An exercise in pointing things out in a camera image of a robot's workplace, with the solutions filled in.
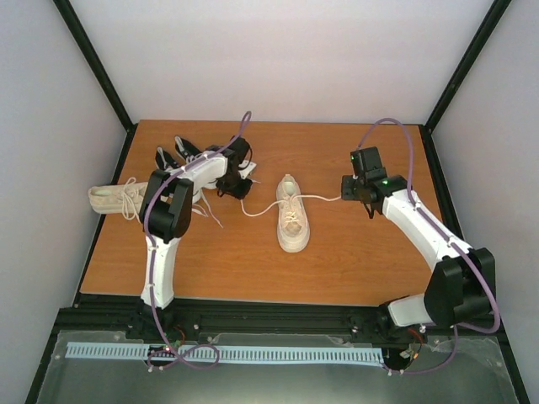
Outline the beige lace platform sneaker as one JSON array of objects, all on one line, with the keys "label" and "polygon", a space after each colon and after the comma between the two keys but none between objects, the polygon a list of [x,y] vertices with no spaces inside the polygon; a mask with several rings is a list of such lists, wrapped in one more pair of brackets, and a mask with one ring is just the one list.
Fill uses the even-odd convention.
[{"label": "beige lace platform sneaker", "polygon": [[336,202],[341,197],[327,198],[316,194],[303,194],[296,179],[286,174],[278,183],[275,202],[258,213],[248,213],[241,201],[242,212],[250,218],[262,216],[273,207],[278,208],[276,235],[280,248],[286,253],[299,253],[309,243],[311,228],[305,209],[304,199],[319,199],[324,202]]}]

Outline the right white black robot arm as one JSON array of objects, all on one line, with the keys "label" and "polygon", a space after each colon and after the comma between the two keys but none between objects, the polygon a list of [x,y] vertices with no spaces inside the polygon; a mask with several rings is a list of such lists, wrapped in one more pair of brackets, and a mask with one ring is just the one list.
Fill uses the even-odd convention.
[{"label": "right white black robot arm", "polygon": [[354,172],[342,178],[342,199],[359,201],[369,217],[381,215],[392,222],[431,271],[424,293],[382,304],[381,326],[387,330],[427,324],[468,327],[473,319],[493,314],[498,327],[494,255],[451,233],[403,176],[388,176],[377,148],[352,151],[350,161]]}]

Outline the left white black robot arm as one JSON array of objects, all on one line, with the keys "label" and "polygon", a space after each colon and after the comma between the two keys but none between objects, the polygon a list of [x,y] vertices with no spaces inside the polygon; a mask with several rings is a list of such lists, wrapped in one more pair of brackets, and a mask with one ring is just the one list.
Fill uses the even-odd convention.
[{"label": "left white black robot arm", "polygon": [[189,141],[176,137],[176,152],[184,159],[180,166],[165,152],[157,159],[164,169],[155,170],[139,212],[147,243],[147,270],[141,299],[154,306],[145,327],[155,338],[169,337],[175,318],[162,310],[174,298],[173,273],[176,252],[187,232],[194,204],[203,198],[205,189],[220,196],[244,199],[252,187],[249,175],[256,168],[252,148],[242,137],[225,146],[209,146],[200,151]]}]

